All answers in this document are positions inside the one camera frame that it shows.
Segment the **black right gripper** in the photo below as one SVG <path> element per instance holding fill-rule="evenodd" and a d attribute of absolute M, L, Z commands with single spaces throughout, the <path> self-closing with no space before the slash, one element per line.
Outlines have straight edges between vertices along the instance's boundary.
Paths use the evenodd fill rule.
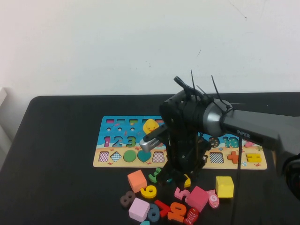
<path fill-rule="evenodd" d="M 166 146 L 167 162 L 156 176 L 157 183 L 163 186 L 174 181 L 176 187 L 183 188 L 188 178 L 197 181 L 207 162 L 206 152 L 211 150 L 211 143 L 196 133 L 187 137 L 168 134 L 162 143 Z"/>

